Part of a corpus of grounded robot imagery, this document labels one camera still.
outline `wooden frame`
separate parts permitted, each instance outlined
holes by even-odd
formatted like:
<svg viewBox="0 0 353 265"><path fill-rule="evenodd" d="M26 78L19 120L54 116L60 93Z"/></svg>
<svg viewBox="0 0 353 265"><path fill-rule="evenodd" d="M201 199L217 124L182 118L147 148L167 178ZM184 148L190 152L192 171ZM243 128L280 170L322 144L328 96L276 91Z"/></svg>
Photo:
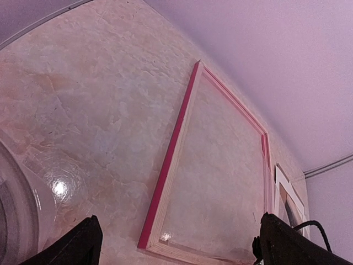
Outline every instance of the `wooden frame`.
<svg viewBox="0 0 353 265"><path fill-rule="evenodd" d="M296 191L293 188L293 185L291 181L286 177L286 175L283 173L283 170L279 165L276 165L275 167L275 176L276 176L276 192L275 192L275 207L274 207L274 214L279 215L280 211L280 202L281 202L281 194L280 194L280 186L284 188L286 193L291 197L293 202L295 203L295 206L297 207L297 210L299 211L299 215L301 218L301 222L306 222L307 219L305 217L305 207L303 202L300 200L299 195L296 193ZM303 236L310 239L310 229L309 226L303 228Z"/></svg>
<svg viewBox="0 0 353 265"><path fill-rule="evenodd" d="M264 211L272 212L272 177L269 173L270 152L269 139L266 131L252 114L241 104L240 100L231 92L211 71L199 61L192 71L185 97L180 108L179 116L165 155L161 173L154 190L151 205L146 217L138 248L148 250L172 259L199 265L234 264L222 261L207 255L195 254L181 247L172 246L161 240L162 226L169 204L171 186L175 177L179 157L183 148L185 135L190 121L192 107L194 105L200 78L204 75L217 89L236 107L236 109L251 123L260 134L262 152L264 156ZM248 261L239 261L239 264L248 264Z"/></svg>

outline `black cable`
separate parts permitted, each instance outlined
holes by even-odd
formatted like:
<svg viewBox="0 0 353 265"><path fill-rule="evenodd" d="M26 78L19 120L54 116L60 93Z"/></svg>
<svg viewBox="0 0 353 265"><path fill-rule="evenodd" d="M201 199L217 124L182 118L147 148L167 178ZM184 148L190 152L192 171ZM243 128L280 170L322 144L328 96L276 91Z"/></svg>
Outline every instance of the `black cable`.
<svg viewBox="0 0 353 265"><path fill-rule="evenodd" d="M318 221L307 221L307 222L304 222L304 223L302 223L300 225L297 225L293 229L294 230L299 230L299 229L304 228L304 227L306 227L308 225L315 225L320 230L321 235L322 235L322 237L324 239L327 251L332 253L332 250L331 250L331 247L330 247L330 243L329 243L329 240L327 239L327 235L325 233L325 230L324 230L324 228L322 227L322 225Z"/></svg>

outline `white frame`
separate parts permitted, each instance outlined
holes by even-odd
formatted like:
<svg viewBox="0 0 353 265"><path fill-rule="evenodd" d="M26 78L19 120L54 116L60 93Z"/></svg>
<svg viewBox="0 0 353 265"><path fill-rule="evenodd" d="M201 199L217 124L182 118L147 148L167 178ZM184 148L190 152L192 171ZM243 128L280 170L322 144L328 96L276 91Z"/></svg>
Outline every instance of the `white frame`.
<svg viewBox="0 0 353 265"><path fill-rule="evenodd" d="M305 217L305 207L303 203L301 202L300 198L298 197L297 193L295 192L293 185L291 181L285 176L283 173L282 169L276 165L275 167L275 176L276 176L276 190L275 190L275 215L279 215L280 212L280 201L281 201L281 195L280 195L280 184L283 186L287 194L292 198L294 201L299 214L302 218L302 222L306 222L307 219ZM307 239L310 239L310 227L304 227L303 228L303 236L306 237Z"/></svg>

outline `empty frame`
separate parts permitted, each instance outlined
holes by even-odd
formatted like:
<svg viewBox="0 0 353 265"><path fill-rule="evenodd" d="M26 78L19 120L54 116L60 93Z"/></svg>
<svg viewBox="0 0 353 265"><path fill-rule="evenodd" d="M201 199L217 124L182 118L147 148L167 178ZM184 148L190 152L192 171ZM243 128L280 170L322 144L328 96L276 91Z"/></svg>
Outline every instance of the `empty frame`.
<svg viewBox="0 0 353 265"><path fill-rule="evenodd" d="M191 264L252 264L272 212L266 131L199 61L192 71L138 247Z"/></svg>

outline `glass panel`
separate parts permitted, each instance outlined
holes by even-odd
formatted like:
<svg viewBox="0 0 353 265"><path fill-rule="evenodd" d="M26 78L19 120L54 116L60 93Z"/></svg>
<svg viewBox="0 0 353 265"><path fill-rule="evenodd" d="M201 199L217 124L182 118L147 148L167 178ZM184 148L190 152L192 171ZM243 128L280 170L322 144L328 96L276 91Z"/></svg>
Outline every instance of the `glass panel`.
<svg viewBox="0 0 353 265"><path fill-rule="evenodd" d="M264 213L261 135L202 77L162 234L170 244L253 260Z"/></svg>
<svg viewBox="0 0 353 265"><path fill-rule="evenodd" d="M283 188L282 185L280 185L279 191L276 187L275 193L278 193L278 192L280 192L280 194L281 194L278 218L280 218L286 224L291 225L289 222L288 213L287 213L285 203L284 203L284 199L287 197L287 192L285 191L285 189Z"/></svg>
<svg viewBox="0 0 353 265"><path fill-rule="evenodd" d="M287 195L287 199L285 202L285 207L288 213L288 218L291 226L297 226L303 222L301 214L298 211L298 208L292 198Z"/></svg>

